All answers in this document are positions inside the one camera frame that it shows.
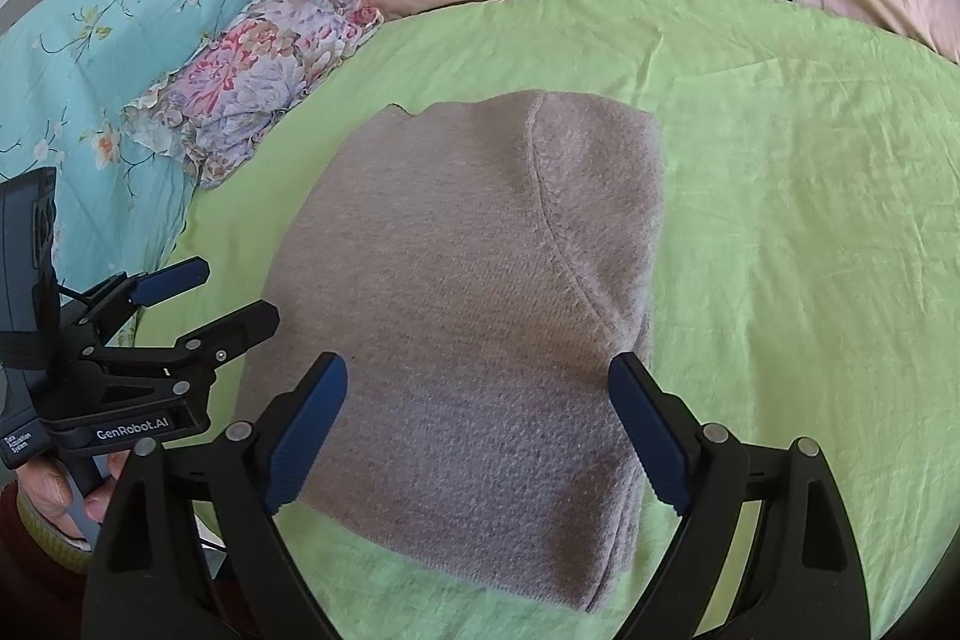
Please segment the person's left hand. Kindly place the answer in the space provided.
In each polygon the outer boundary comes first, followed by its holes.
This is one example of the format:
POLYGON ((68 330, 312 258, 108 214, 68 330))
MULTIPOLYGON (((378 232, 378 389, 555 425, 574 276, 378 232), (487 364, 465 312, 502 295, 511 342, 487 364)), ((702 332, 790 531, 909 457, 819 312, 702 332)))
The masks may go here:
MULTIPOLYGON (((91 523, 101 523, 109 509, 110 499, 116 489, 116 482, 124 471, 128 452, 111 453, 106 459, 109 477, 98 491, 85 498, 85 515, 91 523)), ((32 507, 43 516, 53 528, 68 539, 85 539, 82 528, 76 525, 70 515, 73 494, 70 484, 62 470, 52 461, 34 458, 16 470, 16 482, 25 496, 31 500, 32 507)))

